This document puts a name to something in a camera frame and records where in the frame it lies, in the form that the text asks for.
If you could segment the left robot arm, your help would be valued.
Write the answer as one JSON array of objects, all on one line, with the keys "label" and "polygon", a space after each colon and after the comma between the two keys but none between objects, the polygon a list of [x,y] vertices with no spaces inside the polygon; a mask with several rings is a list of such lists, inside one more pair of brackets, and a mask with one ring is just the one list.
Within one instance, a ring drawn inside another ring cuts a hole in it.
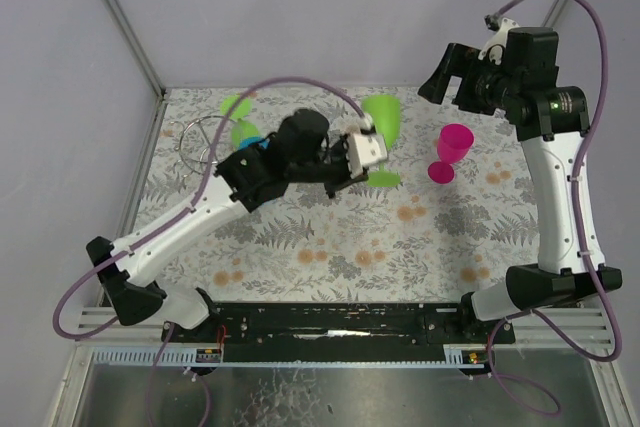
[{"label": "left robot arm", "polygon": [[344,134],[326,147],[328,128],[319,112],[299,109],[265,143],[252,143],[218,163],[193,198],[125,237],[92,240],[87,252],[94,263],[107,264],[98,276],[118,322],[132,326],[158,317],[184,329],[200,326],[213,315],[209,295],[157,281],[181,251],[283,196],[292,183],[321,183],[334,197],[386,160],[384,138],[375,130]]}]

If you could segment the pink wine glass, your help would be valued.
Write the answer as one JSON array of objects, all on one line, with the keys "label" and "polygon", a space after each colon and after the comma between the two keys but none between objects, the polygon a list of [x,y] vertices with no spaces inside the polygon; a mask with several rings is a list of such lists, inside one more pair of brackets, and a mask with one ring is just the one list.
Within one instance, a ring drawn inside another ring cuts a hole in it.
[{"label": "pink wine glass", "polygon": [[450,183],[455,177],[453,165],[467,156],[474,141],[474,134],[467,126],[458,123],[445,125],[436,145],[438,160],[427,170],[429,178],[441,185]]}]

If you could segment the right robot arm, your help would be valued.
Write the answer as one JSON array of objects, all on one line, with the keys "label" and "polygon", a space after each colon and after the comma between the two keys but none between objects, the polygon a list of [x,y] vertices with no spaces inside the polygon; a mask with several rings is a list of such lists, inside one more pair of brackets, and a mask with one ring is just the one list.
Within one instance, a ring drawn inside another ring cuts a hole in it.
[{"label": "right robot arm", "polygon": [[607,265],[599,246],[586,160],[579,154],[591,129],[586,97],[578,87],[557,86],[558,42],[551,28],[515,27],[483,50],[451,43],[418,90],[420,97],[440,104],[457,77],[453,103],[460,110],[504,111],[533,182],[537,261],[511,266],[504,281],[465,294],[459,312],[467,324],[584,300],[622,285],[621,271]]}]

